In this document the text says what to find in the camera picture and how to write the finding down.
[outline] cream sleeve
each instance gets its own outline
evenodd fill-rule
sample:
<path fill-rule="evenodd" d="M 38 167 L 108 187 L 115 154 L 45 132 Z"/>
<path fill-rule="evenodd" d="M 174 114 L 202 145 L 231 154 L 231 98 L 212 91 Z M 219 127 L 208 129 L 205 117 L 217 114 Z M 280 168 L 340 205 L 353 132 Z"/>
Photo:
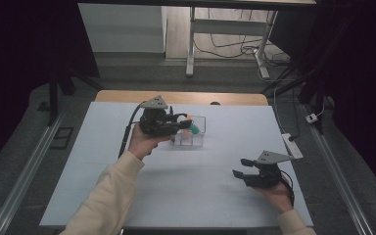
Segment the cream sleeve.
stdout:
<path fill-rule="evenodd" d="M 136 175 L 143 165 L 128 151 L 108 165 L 61 234 L 117 235 L 133 202 Z"/>
<path fill-rule="evenodd" d="M 283 235 L 315 235 L 312 228 L 306 227 L 297 211 L 284 212 L 277 218 Z"/>

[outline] hand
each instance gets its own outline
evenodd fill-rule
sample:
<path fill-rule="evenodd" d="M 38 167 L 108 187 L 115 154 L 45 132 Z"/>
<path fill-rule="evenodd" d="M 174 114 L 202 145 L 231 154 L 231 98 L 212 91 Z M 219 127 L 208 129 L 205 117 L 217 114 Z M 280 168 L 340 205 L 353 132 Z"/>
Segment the hand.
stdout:
<path fill-rule="evenodd" d="M 263 196 L 272 204 L 279 213 L 288 212 L 293 209 L 292 203 L 289 199 L 289 191 L 282 183 L 278 183 L 276 186 L 271 188 L 254 188 L 255 190 L 261 192 Z"/>
<path fill-rule="evenodd" d="M 140 161 L 158 147 L 162 141 L 169 140 L 172 136 L 151 137 L 142 132 L 139 124 L 133 127 L 132 137 L 130 138 L 129 148 L 127 151 L 132 153 Z"/>

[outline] black strap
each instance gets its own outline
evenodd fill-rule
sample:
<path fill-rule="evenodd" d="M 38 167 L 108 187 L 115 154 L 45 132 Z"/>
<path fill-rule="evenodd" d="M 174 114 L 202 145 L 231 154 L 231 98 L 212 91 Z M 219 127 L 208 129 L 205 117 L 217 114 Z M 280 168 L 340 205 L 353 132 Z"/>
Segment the black strap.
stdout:
<path fill-rule="evenodd" d="M 285 185 L 285 187 L 288 189 L 288 191 L 289 191 L 289 199 L 291 200 L 292 207 L 293 207 L 294 203 L 295 203 L 295 193 L 293 192 L 292 187 L 289 185 L 289 183 L 284 178 L 280 178 L 280 182 L 283 185 Z"/>

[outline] transparent container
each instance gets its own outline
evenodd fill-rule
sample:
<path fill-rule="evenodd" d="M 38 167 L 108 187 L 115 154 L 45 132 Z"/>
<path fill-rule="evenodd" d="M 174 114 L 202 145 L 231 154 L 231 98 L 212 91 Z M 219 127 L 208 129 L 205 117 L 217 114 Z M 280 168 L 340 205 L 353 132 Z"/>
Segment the transparent container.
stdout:
<path fill-rule="evenodd" d="M 179 130 L 169 143 L 174 146 L 203 146 L 204 134 L 206 133 L 206 117 L 188 116 L 192 120 L 192 128 Z"/>

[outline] person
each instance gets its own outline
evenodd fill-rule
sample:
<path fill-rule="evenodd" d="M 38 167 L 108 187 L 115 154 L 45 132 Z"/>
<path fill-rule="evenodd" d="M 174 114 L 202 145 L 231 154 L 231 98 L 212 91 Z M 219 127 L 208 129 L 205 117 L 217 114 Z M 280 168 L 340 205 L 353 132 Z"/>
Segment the person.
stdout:
<path fill-rule="evenodd" d="M 115 164 L 108 165 L 100 174 L 95 188 L 70 218 L 63 235 L 71 234 L 118 234 L 133 202 L 136 191 L 136 175 L 144 166 L 143 159 L 160 142 L 171 136 L 150 137 L 142 132 L 139 124 L 132 130 L 129 147 Z M 278 222 L 283 234 L 311 235 L 289 201 L 283 184 L 270 189 L 256 188 L 277 210 Z"/>

